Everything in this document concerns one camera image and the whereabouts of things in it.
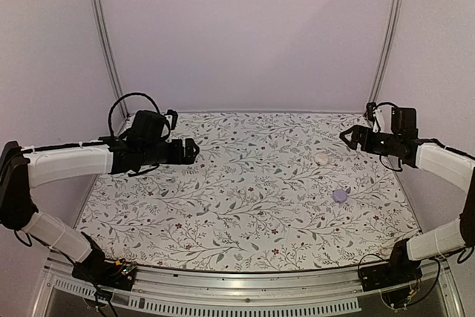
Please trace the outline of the cream earbud charging case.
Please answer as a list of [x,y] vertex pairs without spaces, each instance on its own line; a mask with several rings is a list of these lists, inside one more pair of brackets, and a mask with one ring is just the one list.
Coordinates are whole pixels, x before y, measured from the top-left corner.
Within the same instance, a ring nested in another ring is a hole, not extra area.
[[317,153],[314,156],[314,161],[320,166],[325,166],[330,162],[330,157],[324,153]]

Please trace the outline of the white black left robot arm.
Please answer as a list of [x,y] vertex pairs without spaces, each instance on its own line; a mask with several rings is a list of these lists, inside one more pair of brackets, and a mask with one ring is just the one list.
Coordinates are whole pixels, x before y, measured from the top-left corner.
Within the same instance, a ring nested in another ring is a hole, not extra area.
[[133,177],[161,164],[191,165],[200,148],[192,138],[172,138],[177,120],[172,110],[165,114],[138,111],[120,135],[110,133],[96,141],[38,148],[8,142],[1,153],[1,224],[82,263],[82,271],[93,282],[105,282],[111,272],[101,259],[103,251],[84,234],[41,212],[30,191],[73,177],[124,173]]

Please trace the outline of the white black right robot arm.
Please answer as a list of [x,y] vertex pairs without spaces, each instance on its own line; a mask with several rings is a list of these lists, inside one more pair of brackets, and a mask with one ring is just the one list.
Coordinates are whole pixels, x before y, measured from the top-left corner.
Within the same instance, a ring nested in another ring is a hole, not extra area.
[[419,138],[414,108],[370,102],[366,115],[373,124],[371,128],[354,125],[339,134],[348,148],[379,157],[395,157],[398,170],[407,165],[431,173],[466,194],[458,218],[395,243],[383,274],[389,284],[400,284],[422,260],[474,248],[474,157],[437,139]]

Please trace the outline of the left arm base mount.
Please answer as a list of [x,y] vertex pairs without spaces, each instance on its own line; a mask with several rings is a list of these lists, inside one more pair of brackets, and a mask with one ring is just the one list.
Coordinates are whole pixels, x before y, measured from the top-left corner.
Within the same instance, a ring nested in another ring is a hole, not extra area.
[[72,276],[100,287],[131,291],[137,275],[137,263],[125,259],[115,261],[88,258],[75,263]]

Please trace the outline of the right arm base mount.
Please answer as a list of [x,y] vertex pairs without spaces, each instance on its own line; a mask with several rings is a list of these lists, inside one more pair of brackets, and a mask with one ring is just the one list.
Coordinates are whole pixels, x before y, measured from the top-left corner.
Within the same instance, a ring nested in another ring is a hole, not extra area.
[[394,310],[406,308],[420,290],[422,270],[393,269],[389,263],[358,267],[363,291],[379,291],[382,301]]

